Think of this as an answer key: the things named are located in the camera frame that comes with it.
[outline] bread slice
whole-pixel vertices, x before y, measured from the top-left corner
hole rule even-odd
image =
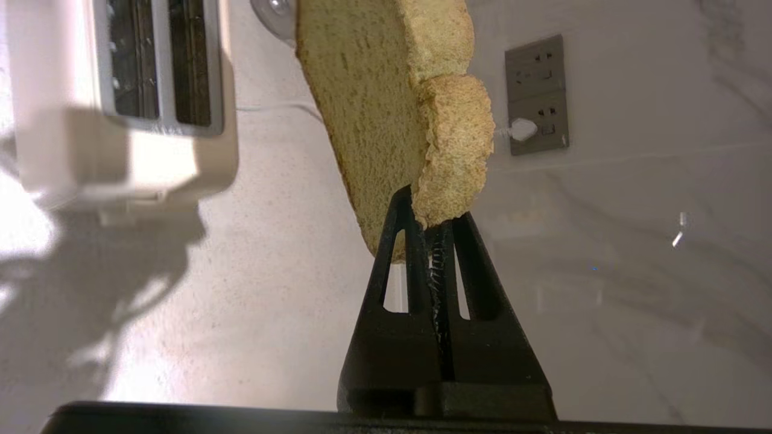
[[[466,212],[485,184],[494,124],[484,86],[464,75],[473,49],[463,0],[299,4],[297,56],[373,254],[399,188],[412,186],[426,228]]]

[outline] toaster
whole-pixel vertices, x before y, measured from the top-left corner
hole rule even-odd
[[[227,0],[8,3],[19,176],[44,209],[132,222],[238,168]]]

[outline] white marble surface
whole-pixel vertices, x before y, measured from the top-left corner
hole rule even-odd
[[[562,419],[772,427],[772,2],[720,3],[469,2],[499,125],[503,51],[565,36],[573,147],[498,143],[473,210]],[[742,46],[708,37],[727,14]],[[231,17],[239,106],[310,103]],[[239,176],[198,216],[48,215],[15,180],[0,35],[0,432],[73,399],[334,409],[372,259],[321,125],[240,113]]]

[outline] wall outlet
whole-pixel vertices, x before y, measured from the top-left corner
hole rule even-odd
[[[563,36],[554,36],[505,54],[510,124],[533,121],[538,132],[530,139],[510,140],[512,155],[562,149],[569,145]]]

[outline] toaster slot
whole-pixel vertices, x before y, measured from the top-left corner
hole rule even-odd
[[[158,118],[158,91],[151,0],[108,0],[111,84],[115,110]]]
[[[205,0],[168,1],[177,121],[207,127],[212,123],[212,105]]]

